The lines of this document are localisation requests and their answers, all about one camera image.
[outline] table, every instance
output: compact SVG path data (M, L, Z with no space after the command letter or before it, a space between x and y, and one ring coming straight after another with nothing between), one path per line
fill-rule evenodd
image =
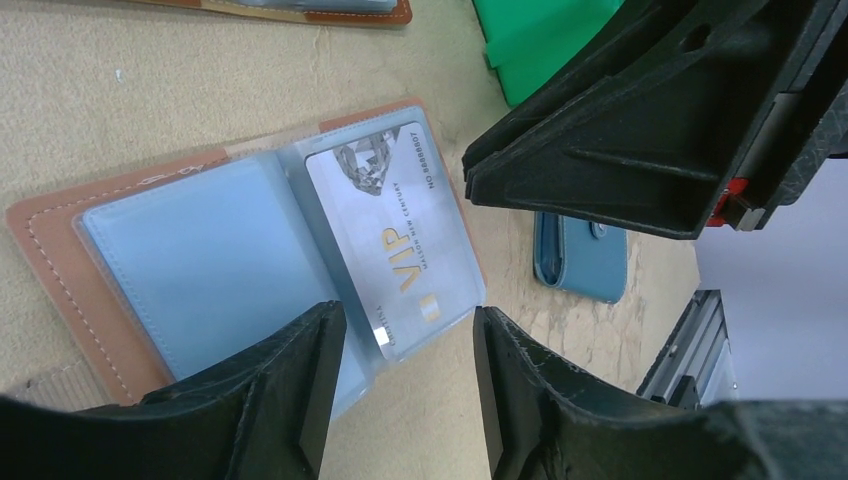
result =
M278 24L97 0L0 4L0 204L418 96L455 184L460 157L507 107L470 0L415 0L403 30ZM698 284L687 242L630 235L611 307L532 278L533 215L463 201L488 303L536 339L635 390ZM85 363L0 229L0 390ZM488 478L465 321L381 375L330 428L322 479Z

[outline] green plastic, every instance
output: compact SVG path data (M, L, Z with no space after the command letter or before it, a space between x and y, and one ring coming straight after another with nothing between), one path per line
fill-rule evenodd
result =
M489 66L518 105L561 69L624 0L474 0Z

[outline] brown leather item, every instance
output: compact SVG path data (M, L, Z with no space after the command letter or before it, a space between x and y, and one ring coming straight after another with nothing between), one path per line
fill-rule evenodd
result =
M389 13L346 13L310 12L281 8L242 5L232 0L131 0L172 7L197 8L213 12L228 13L243 17L265 18L281 22L312 23L316 25L339 25L358 27L391 27L407 25L412 21L409 0L398 0Z
M76 217L89 208L224 165L231 159L411 105L420 102L397 102L29 198L6 211L6 222L106 391L117 403L134 404L145 394L173 383L173 378L147 334L137 327L122 298L89 255L75 228Z

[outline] red part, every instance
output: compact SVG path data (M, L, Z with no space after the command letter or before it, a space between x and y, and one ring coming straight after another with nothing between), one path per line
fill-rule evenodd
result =
M713 210L713 215L710 217L709 220L707 220L707 226L723 227L725 224L727 224L721 214L721 210L724 208L724 204L727 202L727 198L731 195L739 195L747 187L747 178L734 178L733 180L731 180L730 183L727 184L727 188L724 189L724 193L722 193L721 198L718 199L716 208L715 210Z

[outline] card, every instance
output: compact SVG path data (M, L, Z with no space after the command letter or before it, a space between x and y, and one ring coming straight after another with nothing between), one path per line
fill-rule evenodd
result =
M406 358L483 302L482 274L424 125L313 154L306 168L386 358Z

